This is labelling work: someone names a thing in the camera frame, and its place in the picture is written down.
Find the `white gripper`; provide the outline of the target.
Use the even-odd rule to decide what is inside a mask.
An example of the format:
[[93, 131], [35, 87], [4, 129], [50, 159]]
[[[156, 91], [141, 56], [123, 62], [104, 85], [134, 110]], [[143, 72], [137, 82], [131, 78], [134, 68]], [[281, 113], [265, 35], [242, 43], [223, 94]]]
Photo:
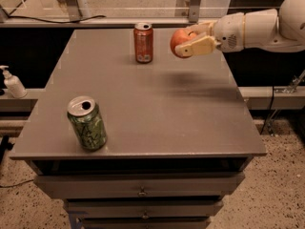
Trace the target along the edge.
[[216, 23], [205, 21], [186, 28], [187, 35], [203, 34], [174, 48], [179, 57], [191, 57], [212, 53], [216, 46], [222, 52], [240, 52], [244, 49], [245, 14], [226, 15]]

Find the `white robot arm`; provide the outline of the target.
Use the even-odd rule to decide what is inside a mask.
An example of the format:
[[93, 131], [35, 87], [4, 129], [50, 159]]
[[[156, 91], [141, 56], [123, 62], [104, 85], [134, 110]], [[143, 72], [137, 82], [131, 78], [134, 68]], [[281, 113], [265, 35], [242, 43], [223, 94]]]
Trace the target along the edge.
[[173, 33], [174, 55], [188, 58], [257, 48], [267, 52], [305, 50], [305, 0], [284, 0], [279, 9], [238, 12]]

